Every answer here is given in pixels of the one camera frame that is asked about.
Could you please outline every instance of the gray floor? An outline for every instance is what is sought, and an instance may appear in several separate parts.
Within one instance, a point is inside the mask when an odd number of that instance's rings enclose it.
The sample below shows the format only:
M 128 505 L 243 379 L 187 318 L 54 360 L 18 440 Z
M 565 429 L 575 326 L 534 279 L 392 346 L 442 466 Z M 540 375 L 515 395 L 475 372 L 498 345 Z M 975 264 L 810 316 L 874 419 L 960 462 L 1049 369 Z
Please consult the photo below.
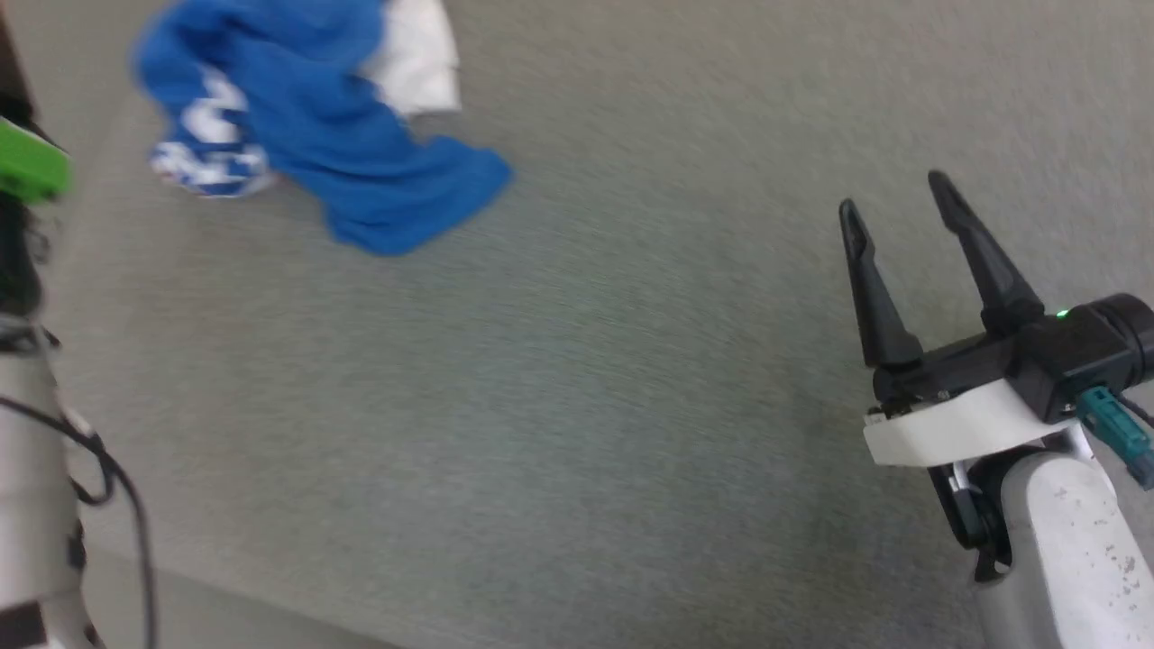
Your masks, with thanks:
M 519 176 L 404 259 L 291 186 L 162 187 L 149 103 L 110 104 L 51 316 L 162 564 L 414 649 L 979 646 L 928 483 L 861 441 L 834 210 L 929 344 L 979 327 L 931 165 L 1055 307 L 1154 298 L 1154 6 L 450 9 L 455 129 Z
M 160 647 L 165 649 L 396 649 L 262 602 L 162 574 Z M 84 598 L 105 647 L 140 647 L 143 634 L 137 565 L 92 549 Z

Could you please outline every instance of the cable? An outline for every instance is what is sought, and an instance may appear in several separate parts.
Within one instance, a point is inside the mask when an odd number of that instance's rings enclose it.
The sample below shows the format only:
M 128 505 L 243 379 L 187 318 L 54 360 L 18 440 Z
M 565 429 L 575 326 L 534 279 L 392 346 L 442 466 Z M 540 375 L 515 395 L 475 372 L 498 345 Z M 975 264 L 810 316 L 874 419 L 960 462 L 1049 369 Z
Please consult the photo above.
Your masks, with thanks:
M 84 434 L 76 430 L 76 426 L 67 419 L 58 419 L 51 415 L 13 401 L 6 396 L 0 396 L 0 406 L 18 412 L 30 419 L 39 422 L 53 428 L 72 441 L 76 442 L 96 457 L 100 465 L 100 473 L 104 478 L 104 493 L 99 497 L 91 495 L 84 487 L 73 480 L 73 488 L 76 490 L 78 500 L 87 505 L 105 505 L 112 499 L 113 479 L 120 480 L 128 495 L 128 502 L 133 509 L 133 517 L 136 521 L 136 546 L 140 554 L 141 568 L 141 595 L 143 597 L 144 614 L 144 649 L 156 649 L 157 647 L 157 610 L 156 610 L 156 573 L 152 562 L 152 542 L 149 537 L 148 514 L 144 512 L 144 502 L 141 500 L 136 485 L 128 477 L 128 472 L 119 462 L 104 448 L 104 442 L 96 433 Z
M 1151 417 L 1151 413 L 1144 410 L 1141 405 L 1138 405 L 1137 403 L 1134 403 L 1132 398 L 1121 393 L 1114 395 L 1114 397 L 1117 398 L 1118 402 L 1122 403 L 1122 405 L 1125 405 L 1126 410 L 1133 412 L 1134 415 L 1138 416 L 1139 419 L 1145 422 L 1147 426 L 1154 428 L 1154 417 Z

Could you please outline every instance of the blue towel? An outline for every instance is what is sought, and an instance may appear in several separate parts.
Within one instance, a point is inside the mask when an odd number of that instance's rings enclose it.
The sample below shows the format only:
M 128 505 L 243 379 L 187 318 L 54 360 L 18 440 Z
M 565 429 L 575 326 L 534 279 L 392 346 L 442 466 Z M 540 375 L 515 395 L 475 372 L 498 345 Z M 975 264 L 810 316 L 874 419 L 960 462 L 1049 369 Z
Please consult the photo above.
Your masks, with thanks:
M 415 142 L 357 75 L 384 37 L 381 0 L 180 0 L 136 51 L 172 130 L 153 166 L 209 195 L 268 167 L 316 194 L 337 240 L 404 254 L 469 218 L 509 181 L 490 150 Z

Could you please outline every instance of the white cloth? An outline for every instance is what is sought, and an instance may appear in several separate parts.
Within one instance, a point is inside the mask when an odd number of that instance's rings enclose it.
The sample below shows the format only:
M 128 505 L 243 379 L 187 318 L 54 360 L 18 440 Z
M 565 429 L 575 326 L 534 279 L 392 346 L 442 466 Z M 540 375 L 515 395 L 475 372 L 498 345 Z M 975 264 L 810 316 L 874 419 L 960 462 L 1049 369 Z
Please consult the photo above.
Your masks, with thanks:
M 457 43 L 441 0 L 384 0 L 384 43 L 361 68 L 398 115 L 457 112 Z

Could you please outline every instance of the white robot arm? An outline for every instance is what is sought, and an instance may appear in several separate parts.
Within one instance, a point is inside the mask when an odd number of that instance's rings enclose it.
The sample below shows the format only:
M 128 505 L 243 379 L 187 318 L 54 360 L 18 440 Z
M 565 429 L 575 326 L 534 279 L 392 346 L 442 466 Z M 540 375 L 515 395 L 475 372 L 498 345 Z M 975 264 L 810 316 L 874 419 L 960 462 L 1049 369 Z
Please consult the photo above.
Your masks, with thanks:
M 140 495 L 99 438 L 65 417 L 36 322 L 40 284 L 29 212 L 67 188 L 67 156 L 39 132 L 0 7 L 0 649 L 100 647 L 81 598 L 85 564 L 77 502 L 102 505 L 119 483 L 137 519 L 144 647 L 156 647 L 151 549 Z M 68 476 L 66 438 L 98 460 L 104 493 Z
M 962 547 L 991 649 L 1154 649 L 1154 575 L 1086 430 L 1154 487 L 1151 417 L 1122 391 L 1154 378 L 1154 312 L 1118 294 L 1047 315 L 944 174 L 930 187 L 977 282 L 986 333 L 923 352 L 850 201 L 841 207 L 876 463 L 929 472 Z

